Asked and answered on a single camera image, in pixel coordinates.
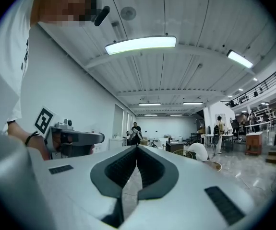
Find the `black wristband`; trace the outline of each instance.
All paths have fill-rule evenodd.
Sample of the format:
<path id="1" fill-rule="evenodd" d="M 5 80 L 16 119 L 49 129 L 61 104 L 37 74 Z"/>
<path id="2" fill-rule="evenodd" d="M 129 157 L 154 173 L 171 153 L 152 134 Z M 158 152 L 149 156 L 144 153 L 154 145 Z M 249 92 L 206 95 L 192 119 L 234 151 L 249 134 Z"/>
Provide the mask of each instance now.
<path id="1" fill-rule="evenodd" d="M 38 135 L 39 135 L 39 134 L 38 134 L 37 131 L 35 131 L 35 132 L 33 132 L 31 135 L 29 135 L 28 138 L 27 138 L 27 140 L 26 140 L 26 142 L 24 143 L 25 146 L 28 145 L 28 142 L 29 142 L 29 140 L 31 139 L 31 137 L 33 137 L 33 136 L 38 136 Z"/>

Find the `fluorescent light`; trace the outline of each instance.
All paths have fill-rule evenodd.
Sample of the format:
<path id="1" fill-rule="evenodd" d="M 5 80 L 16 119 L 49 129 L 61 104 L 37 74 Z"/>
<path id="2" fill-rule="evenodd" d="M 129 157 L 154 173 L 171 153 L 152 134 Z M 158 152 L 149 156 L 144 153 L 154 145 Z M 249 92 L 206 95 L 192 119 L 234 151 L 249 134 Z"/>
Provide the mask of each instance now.
<path id="1" fill-rule="evenodd" d="M 202 105 L 203 102 L 184 102 L 183 105 Z"/>
<path id="2" fill-rule="evenodd" d="M 120 41 L 105 47 L 109 55 L 144 48 L 173 48 L 176 45 L 174 36 L 150 36 Z"/>
<path id="3" fill-rule="evenodd" d="M 228 58 L 244 65 L 247 68 L 251 68 L 253 66 L 251 62 L 249 62 L 246 58 L 242 57 L 241 55 L 235 53 L 233 50 L 230 50 L 228 52 Z"/>
<path id="4" fill-rule="evenodd" d="M 161 103 L 140 103 L 139 105 L 161 105 Z"/>

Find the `glossy floor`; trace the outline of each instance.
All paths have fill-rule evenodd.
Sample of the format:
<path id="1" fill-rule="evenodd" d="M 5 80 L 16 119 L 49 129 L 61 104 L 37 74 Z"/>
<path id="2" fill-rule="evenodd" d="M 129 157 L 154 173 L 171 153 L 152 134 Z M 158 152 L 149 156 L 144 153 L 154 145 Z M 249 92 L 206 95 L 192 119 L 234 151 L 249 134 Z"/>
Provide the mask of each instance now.
<path id="1" fill-rule="evenodd" d="M 276 164 L 266 163 L 266 155 L 250 156 L 244 152 L 222 151 L 213 157 L 213 149 L 207 148 L 211 161 L 222 165 L 219 172 L 243 188 L 252 196 L 256 205 L 265 203 L 276 194 Z M 141 175 L 136 167 L 122 194 L 124 217 L 127 218 L 137 205 L 137 193 L 142 189 Z"/>

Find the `black rubber pad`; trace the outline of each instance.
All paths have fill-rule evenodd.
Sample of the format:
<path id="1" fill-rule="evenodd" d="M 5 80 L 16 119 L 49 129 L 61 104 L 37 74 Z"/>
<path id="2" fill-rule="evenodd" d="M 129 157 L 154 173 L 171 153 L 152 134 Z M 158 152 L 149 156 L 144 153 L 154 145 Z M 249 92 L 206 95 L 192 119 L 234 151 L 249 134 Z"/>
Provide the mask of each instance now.
<path id="1" fill-rule="evenodd" d="M 205 192 L 229 225 L 236 223 L 245 216 L 219 187 L 209 187 L 205 189 Z"/>
<path id="2" fill-rule="evenodd" d="M 61 172 L 64 172 L 64 171 L 71 170 L 71 169 L 73 169 L 73 167 L 68 164 L 68 165 L 63 165 L 63 166 L 60 166 L 60 167 L 51 168 L 51 169 L 49 169 L 49 172 L 51 174 L 57 174 L 57 173 L 61 173 Z"/>

